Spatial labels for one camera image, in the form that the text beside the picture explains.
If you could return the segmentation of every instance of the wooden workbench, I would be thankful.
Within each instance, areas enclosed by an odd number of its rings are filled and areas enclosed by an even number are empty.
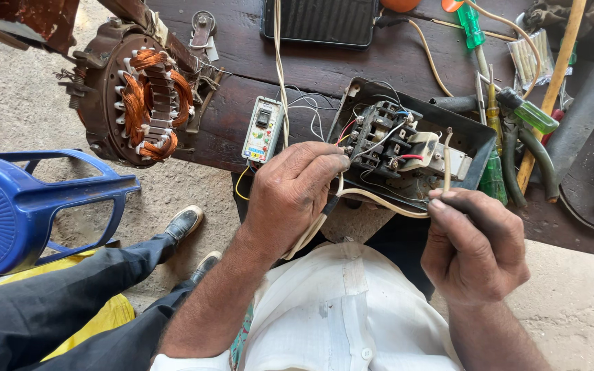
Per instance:
[[[242,141],[249,124],[255,97],[274,97],[278,92],[275,52],[272,41],[260,35],[262,0],[237,0],[221,3],[213,0],[147,0],[153,11],[160,12],[164,23],[183,43],[189,42],[191,16],[200,10],[211,12],[217,20],[215,42],[219,53],[216,65],[226,67],[234,76],[225,75],[205,112],[197,134],[179,133],[180,145],[175,158],[203,165],[242,172],[245,161],[240,156]],[[492,13],[515,19],[531,0],[486,1],[483,6]],[[439,1],[423,1],[409,13],[422,29],[441,79],[455,95],[474,94],[473,73],[477,69],[473,51],[466,48],[464,31],[431,22],[432,19],[459,23],[455,14],[441,10]],[[515,33],[497,21],[481,17],[484,30],[515,37]],[[494,64],[494,75],[505,85],[512,85],[514,67],[504,40],[488,37],[484,52]],[[428,100],[444,93],[433,78],[427,57],[416,33],[409,24],[375,29],[373,42],[365,52],[333,47],[284,43],[281,55],[286,84],[306,92],[319,92],[336,98],[355,76],[390,82],[398,91]],[[538,102],[533,94],[532,100]],[[289,99],[298,97],[288,91]],[[319,105],[326,105],[323,98]],[[335,111],[320,111],[322,131],[326,137]],[[290,142],[315,140],[309,124],[313,112],[290,111]],[[560,205],[541,202],[542,192],[531,187],[531,201],[526,211],[518,212],[529,239],[594,254],[594,231],[569,216]]]

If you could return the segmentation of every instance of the forearm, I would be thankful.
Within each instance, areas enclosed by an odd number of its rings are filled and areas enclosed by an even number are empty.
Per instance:
[[[252,237],[241,227],[226,254],[176,312],[159,353],[171,358],[208,358],[234,341],[253,293],[272,262],[253,253]]]
[[[449,305],[449,313],[453,346],[466,370],[551,370],[504,302]]]

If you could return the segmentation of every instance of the yellow cloth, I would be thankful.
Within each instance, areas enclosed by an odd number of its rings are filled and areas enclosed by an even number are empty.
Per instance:
[[[58,271],[59,269],[68,268],[74,266],[84,258],[89,257],[95,253],[95,250],[82,252],[81,254],[73,255],[54,261],[53,263],[45,264],[45,266],[36,267],[23,271],[20,273],[13,274],[9,278],[0,282],[0,284],[6,284],[9,282],[20,281],[21,279],[37,276],[39,274]],[[76,347],[79,343],[92,337],[95,334],[111,330],[120,325],[127,324],[134,319],[134,309],[132,305],[122,294],[118,294],[113,298],[109,299],[102,309],[95,315],[81,330],[71,336],[68,340],[64,341],[54,352],[45,357],[43,360],[50,359],[61,355],[68,350]]]

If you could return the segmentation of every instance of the blue plastic chair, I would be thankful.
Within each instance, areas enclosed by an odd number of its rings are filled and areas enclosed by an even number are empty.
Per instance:
[[[32,176],[39,161],[62,157],[83,160],[102,175],[57,183]],[[28,163],[23,168],[12,164],[18,161]],[[79,150],[0,153],[0,274],[23,271],[107,244],[121,221],[125,195],[140,189],[136,176],[120,176],[104,162]],[[100,240],[79,248],[50,241],[52,222],[59,210],[107,200],[113,200],[113,210]],[[45,247],[57,253],[40,257]]]

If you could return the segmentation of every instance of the white shirt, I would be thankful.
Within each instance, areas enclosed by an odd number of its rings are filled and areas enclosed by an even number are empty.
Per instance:
[[[230,371],[218,357],[155,358],[151,371]],[[356,242],[269,271],[238,366],[265,370],[462,370],[448,324],[398,267]]]

